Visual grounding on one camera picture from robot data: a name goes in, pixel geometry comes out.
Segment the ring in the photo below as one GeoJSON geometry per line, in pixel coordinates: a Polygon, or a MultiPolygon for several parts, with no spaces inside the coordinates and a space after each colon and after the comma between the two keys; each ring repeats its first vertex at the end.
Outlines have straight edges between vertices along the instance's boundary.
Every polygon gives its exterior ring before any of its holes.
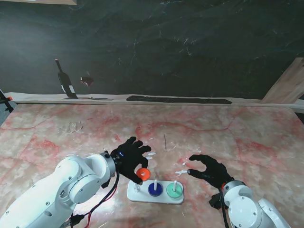
{"type": "Polygon", "coordinates": [[[136,171],[136,175],[142,179],[142,181],[146,181],[150,178],[150,171],[146,168],[140,168],[138,171],[136,171]]]}

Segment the black glove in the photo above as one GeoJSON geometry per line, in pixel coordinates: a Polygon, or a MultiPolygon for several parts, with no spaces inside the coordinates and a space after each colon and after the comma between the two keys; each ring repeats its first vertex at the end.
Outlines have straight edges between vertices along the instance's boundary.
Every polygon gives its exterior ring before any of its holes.
{"type": "Polygon", "coordinates": [[[228,183],[234,180],[234,178],[230,177],[230,175],[227,173],[227,169],[223,164],[218,163],[217,160],[211,158],[208,155],[194,154],[189,157],[189,160],[201,161],[206,165],[206,170],[204,172],[200,172],[190,169],[187,171],[187,173],[193,177],[207,181],[210,185],[217,188],[218,190],[221,189],[224,183],[228,183]]]}
{"type": "Polygon", "coordinates": [[[136,141],[136,137],[131,137],[111,152],[111,157],[114,159],[119,173],[136,184],[142,184],[143,182],[134,173],[134,170],[138,164],[142,164],[142,168],[148,167],[148,159],[143,157],[143,154],[151,151],[150,146],[142,145],[142,141],[136,141]]]}

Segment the white debris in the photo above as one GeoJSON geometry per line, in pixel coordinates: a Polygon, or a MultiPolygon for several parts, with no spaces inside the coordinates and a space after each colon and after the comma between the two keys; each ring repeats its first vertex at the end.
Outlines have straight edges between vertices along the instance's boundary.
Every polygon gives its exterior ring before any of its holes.
{"type": "Polygon", "coordinates": [[[182,173],[186,173],[187,171],[186,170],[182,170],[182,171],[177,171],[175,172],[176,174],[179,174],[177,177],[179,177],[182,173]]]}

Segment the pink marble surface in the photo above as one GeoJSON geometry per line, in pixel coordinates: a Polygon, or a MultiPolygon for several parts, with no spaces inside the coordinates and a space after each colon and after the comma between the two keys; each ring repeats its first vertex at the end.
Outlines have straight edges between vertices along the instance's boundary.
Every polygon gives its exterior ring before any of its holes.
{"type": "MultiPolygon", "coordinates": [[[[303,227],[304,126],[291,109],[266,107],[20,104],[0,127],[0,213],[66,156],[111,151],[133,135],[155,152],[146,155],[153,177],[182,182],[185,201],[130,202],[122,177],[114,197],[93,213],[91,228],[223,227],[220,211],[208,204],[217,191],[177,174],[204,170],[188,161],[193,153],[224,163],[256,199],[268,199],[291,227],[303,227]]],[[[76,212],[89,211],[108,191],[100,189],[76,212]]]]}

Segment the dark wall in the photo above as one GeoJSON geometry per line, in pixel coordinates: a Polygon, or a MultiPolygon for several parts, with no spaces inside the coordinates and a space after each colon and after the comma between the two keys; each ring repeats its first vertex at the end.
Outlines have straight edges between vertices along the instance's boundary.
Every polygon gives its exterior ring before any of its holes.
{"type": "Polygon", "coordinates": [[[302,0],[1,1],[0,87],[63,93],[58,58],[78,94],[262,99],[304,55],[303,28],[302,0]]]}

